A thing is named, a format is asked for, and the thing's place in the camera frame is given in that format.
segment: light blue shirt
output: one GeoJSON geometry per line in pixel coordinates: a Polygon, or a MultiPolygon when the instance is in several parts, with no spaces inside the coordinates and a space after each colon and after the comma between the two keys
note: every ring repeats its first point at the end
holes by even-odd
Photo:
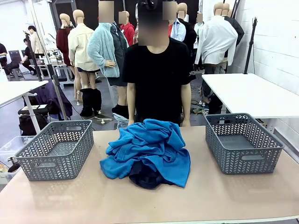
{"type": "Polygon", "coordinates": [[[178,19],[173,23],[170,37],[177,41],[184,41],[186,36],[186,27],[178,19]]]}

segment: white jacket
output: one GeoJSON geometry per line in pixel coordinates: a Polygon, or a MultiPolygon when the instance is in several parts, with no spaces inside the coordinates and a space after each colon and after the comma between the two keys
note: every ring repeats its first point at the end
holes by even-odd
{"type": "Polygon", "coordinates": [[[100,69],[87,53],[88,42],[93,32],[94,31],[85,24],[79,23],[68,35],[71,64],[85,71],[96,71],[100,69]]]}
{"type": "Polygon", "coordinates": [[[195,64],[202,55],[203,64],[219,64],[228,50],[228,65],[233,63],[238,34],[233,26],[216,15],[205,23],[199,35],[195,64]]]}
{"type": "Polygon", "coordinates": [[[35,54],[43,54],[43,47],[41,41],[38,38],[37,32],[34,32],[32,35],[30,35],[30,42],[32,51],[35,54]]]}

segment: gray plastic basket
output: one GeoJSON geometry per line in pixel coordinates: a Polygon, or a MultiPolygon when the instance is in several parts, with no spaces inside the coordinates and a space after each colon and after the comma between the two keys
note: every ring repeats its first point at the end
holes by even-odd
{"type": "Polygon", "coordinates": [[[15,155],[30,181],[78,176],[93,147],[91,120],[55,121],[15,155]]]}
{"type": "Polygon", "coordinates": [[[284,144],[249,114],[206,120],[206,142],[224,174],[273,173],[284,144]]]}

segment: light blue fuzzy jacket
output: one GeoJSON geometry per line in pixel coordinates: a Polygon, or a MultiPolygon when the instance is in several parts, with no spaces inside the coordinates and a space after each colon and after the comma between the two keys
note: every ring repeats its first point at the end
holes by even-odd
{"type": "Polygon", "coordinates": [[[114,54],[113,37],[110,33],[111,26],[111,23],[99,23],[89,40],[87,53],[93,62],[100,67],[105,77],[119,77],[120,70],[114,54]],[[115,62],[116,66],[113,68],[105,67],[106,60],[115,62]]]}

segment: beige tabletop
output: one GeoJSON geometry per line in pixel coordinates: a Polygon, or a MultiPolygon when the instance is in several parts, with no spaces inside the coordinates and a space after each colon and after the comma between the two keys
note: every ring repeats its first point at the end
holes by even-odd
{"type": "Polygon", "coordinates": [[[185,189],[146,190],[128,178],[107,179],[99,161],[119,133],[94,132],[94,147],[75,180],[29,182],[18,173],[0,193],[0,223],[232,223],[299,216],[299,166],[285,152],[273,174],[224,175],[206,145],[205,127],[181,131],[191,155],[185,189]]]}

